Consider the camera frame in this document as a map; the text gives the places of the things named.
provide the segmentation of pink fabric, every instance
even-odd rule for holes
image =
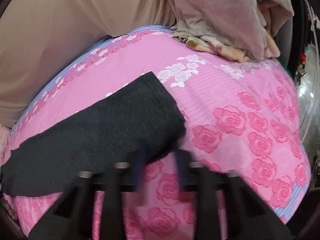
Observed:
[[[194,52],[174,41],[170,33],[140,32],[114,41],[121,48],[103,60],[79,63],[81,72],[59,77],[56,85],[22,120],[12,136],[5,159],[27,138],[121,89],[153,71],[177,101],[186,119],[182,148],[193,152],[210,169],[237,170],[277,213],[296,210],[294,191],[307,187],[310,168],[299,139],[299,107],[295,86],[276,60],[233,63]],[[124,222],[128,239],[192,239],[194,195],[178,191],[172,155],[145,170],[144,192],[124,193]],[[32,227],[60,196],[7,197],[23,232]],[[223,195],[218,192],[222,235],[226,237]],[[103,193],[96,194],[93,239],[98,239]],[[281,215],[288,221],[289,215]]]

